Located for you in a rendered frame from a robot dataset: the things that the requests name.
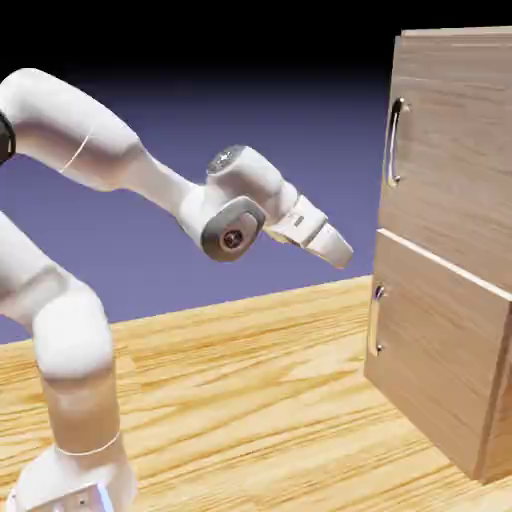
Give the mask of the tall wood cabinet door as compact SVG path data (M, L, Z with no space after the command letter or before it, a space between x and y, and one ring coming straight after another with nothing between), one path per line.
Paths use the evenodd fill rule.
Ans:
M388 120L397 97L380 227L512 293L512 26L403 31Z

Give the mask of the short wood cabinet door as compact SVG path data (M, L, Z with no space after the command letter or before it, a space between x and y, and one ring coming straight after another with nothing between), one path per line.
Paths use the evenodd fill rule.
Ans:
M512 475L512 293L386 229L378 284L365 376L470 478Z

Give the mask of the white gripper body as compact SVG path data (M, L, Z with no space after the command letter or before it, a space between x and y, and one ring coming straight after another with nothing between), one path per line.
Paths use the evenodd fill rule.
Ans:
M352 246L329 222L320 228L304 249L338 269L345 268L354 254Z

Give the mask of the light wood cabinet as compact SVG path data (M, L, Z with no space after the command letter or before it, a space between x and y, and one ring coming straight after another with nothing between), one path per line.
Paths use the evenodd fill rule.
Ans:
M512 475L512 26L395 41L364 373L470 478Z

